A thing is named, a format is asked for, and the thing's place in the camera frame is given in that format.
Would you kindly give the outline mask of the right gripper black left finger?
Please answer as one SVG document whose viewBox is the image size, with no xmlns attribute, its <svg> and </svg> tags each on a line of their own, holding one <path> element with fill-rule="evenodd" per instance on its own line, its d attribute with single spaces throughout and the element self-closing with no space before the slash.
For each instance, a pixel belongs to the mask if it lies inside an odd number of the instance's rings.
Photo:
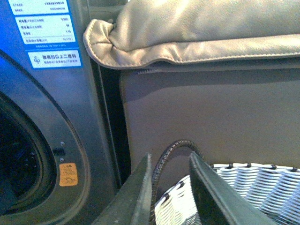
<svg viewBox="0 0 300 225">
<path fill-rule="evenodd" d="M 152 196 L 151 154 L 147 153 L 94 225 L 147 225 Z"/>
</svg>

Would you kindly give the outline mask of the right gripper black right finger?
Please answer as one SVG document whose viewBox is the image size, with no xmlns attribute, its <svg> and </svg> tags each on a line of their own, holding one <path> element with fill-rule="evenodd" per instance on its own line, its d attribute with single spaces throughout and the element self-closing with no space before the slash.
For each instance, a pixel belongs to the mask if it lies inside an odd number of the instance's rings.
<svg viewBox="0 0 300 225">
<path fill-rule="evenodd" d="M 227 182 L 192 152 L 189 160 L 191 188 L 203 225 L 275 225 L 243 199 Z"/>
</svg>

